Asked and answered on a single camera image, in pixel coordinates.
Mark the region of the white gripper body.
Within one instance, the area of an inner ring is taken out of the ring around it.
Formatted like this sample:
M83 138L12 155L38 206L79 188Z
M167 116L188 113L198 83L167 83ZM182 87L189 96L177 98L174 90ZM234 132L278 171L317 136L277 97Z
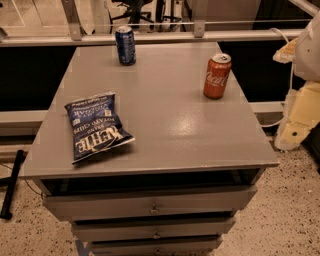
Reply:
M320 84L307 81L299 90L289 90L274 145L293 150L320 122Z

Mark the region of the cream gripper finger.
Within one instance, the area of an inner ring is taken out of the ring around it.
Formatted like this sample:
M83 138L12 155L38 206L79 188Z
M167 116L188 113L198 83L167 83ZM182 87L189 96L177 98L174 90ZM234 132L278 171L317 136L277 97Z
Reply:
M279 63L289 63L292 62L295 55L295 47L298 39L295 38L289 41L286 45L281 47L279 50L275 52L273 55L273 60Z

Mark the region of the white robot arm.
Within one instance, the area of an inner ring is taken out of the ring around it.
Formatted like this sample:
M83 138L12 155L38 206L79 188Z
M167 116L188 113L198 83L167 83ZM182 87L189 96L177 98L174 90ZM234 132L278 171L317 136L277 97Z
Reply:
M320 122L320 12L298 38L276 51L273 60L291 62L293 73L305 81L299 90L288 91L274 141L280 150L293 150Z

